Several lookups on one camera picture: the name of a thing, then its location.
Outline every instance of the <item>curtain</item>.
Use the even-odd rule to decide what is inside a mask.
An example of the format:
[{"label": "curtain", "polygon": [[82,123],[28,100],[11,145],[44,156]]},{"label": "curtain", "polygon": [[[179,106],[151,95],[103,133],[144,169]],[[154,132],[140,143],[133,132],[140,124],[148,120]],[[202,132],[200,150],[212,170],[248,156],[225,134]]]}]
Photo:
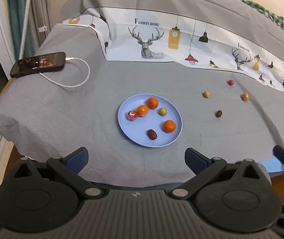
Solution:
[{"label": "curtain", "polygon": [[[16,60],[19,59],[25,3],[26,0],[8,0],[10,26]],[[34,56],[34,53],[35,51],[32,44],[32,36],[28,26],[24,57],[32,57]]]}]

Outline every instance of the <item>blue gripper pad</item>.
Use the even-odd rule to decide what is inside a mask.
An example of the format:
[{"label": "blue gripper pad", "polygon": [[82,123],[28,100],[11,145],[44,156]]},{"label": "blue gripper pad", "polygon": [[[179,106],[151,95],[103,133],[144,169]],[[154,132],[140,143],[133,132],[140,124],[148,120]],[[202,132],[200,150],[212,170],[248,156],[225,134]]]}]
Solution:
[{"label": "blue gripper pad", "polygon": [[186,165],[196,175],[204,171],[212,164],[212,160],[197,152],[193,148],[187,148],[184,155]]},{"label": "blue gripper pad", "polygon": [[89,152],[85,147],[80,147],[61,161],[67,168],[78,174],[89,162]]}]

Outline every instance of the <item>red date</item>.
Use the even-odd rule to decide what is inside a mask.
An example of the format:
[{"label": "red date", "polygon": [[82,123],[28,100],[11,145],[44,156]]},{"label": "red date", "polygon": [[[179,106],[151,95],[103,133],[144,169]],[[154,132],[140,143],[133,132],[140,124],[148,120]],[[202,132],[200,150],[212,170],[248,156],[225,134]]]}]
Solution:
[{"label": "red date", "polygon": [[218,111],[216,112],[216,115],[215,115],[217,118],[221,117],[222,116],[222,111]]},{"label": "red date", "polygon": [[157,133],[156,133],[153,129],[149,129],[149,130],[147,131],[147,135],[149,136],[149,138],[150,138],[151,140],[157,139]]}]

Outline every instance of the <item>orange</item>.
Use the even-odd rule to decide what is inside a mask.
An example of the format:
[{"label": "orange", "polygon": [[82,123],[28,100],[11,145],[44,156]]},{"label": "orange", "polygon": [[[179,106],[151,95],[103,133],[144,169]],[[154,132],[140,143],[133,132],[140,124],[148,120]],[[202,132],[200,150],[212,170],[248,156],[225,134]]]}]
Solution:
[{"label": "orange", "polygon": [[149,98],[147,100],[147,106],[149,106],[149,108],[152,109],[152,110],[157,108],[158,100],[156,98],[153,98],[153,97]]},{"label": "orange", "polygon": [[138,116],[145,117],[146,114],[149,112],[149,107],[146,105],[140,105],[138,106],[137,112],[138,112]]},{"label": "orange", "polygon": [[175,130],[176,125],[173,120],[167,120],[163,123],[163,129],[167,133],[171,133]]}]

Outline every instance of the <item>phone screen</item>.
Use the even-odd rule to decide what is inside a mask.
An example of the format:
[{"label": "phone screen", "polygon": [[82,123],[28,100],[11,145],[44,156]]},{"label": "phone screen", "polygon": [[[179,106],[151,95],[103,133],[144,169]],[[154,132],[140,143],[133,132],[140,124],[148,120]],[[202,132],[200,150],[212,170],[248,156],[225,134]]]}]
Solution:
[{"label": "phone screen", "polygon": [[26,75],[36,72],[47,72],[53,70],[52,68],[62,67],[65,63],[65,53],[52,53],[18,60],[10,75]]}]

